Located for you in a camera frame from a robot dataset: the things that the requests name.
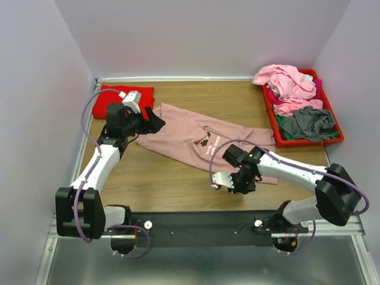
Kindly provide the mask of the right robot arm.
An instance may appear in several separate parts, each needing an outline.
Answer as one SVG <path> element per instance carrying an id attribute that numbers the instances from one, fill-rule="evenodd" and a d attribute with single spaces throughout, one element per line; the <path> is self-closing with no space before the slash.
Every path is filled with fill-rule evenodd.
<path id="1" fill-rule="evenodd" d="M 313 166 L 285 159 L 272 151 L 254 147 L 247 152 L 231 145 L 222 156 L 238 171 L 226 175 L 229 192 L 248 194 L 264 176 L 288 181 L 311 191 L 314 196 L 300 201 L 285 201 L 269 216 L 270 229 L 288 232 L 294 225 L 309 220 L 326 220 L 345 226 L 360 201 L 360 195 L 346 169 L 336 163 Z"/>

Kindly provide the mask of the dusty pink graphic t-shirt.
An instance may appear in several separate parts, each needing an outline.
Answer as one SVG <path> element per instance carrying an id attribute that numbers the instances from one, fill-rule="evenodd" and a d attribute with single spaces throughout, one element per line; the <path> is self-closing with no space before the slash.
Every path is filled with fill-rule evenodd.
<path id="1" fill-rule="evenodd" d="M 213 172 L 236 171 L 222 159 L 222 151 L 215 152 L 230 140 L 235 140 L 235 144 L 247 152 L 253 148 L 247 141 L 270 151 L 276 150 L 273 132 L 268 128 L 248 128 L 165 103 L 153 112 L 165 121 L 165 126 L 155 134 L 140 136 L 136 143 L 201 170 L 208 171 L 214 157 Z"/>

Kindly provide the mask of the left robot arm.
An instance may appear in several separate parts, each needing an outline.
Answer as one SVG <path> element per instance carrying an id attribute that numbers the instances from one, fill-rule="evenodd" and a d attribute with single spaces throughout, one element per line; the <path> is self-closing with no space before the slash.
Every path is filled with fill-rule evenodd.
<path id="1" fill-rule="evenodd" d="M 64 237 L 82 238 L 89 243 L 112 228 L 124 235 L 132 226 L 129 207 L 103 206 L 100 191 L 111 170 L 121 160 L 128 139 L 134 135 L 159 132 L 165 121 L 151 107 L 143 115 L 136 103 L 112 103 L 106 109 L 106 123 L 96 140 L 94 154 L 82 174 L 55 195 L 56 231 Z"/>

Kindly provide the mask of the red t-shirt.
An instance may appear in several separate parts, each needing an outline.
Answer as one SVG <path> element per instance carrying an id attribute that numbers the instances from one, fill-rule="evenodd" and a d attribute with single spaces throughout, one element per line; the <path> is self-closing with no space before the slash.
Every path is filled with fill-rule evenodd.
<path id="1" fill-rule="evenodd" d="M 137 87 L 130 85 L 102 85 L 101 90 L 105 89 L 115 89 L 115 91 L 105 91 L 101 92 L 98 96 L 93 108 L 92 115 L 95 119 L 106 119 L 106 109 L 109 104 L 121 103 L 122 98 L 118 95 L 121 91 L 128 94 L 131 91 L 138 91 L 141 93 L 141 99 L 138 103 L 142 115 L 145 119 L 148 119 L 145 107 L 149 106 L 151 109 L 154 108 L 154 87 Z"/>

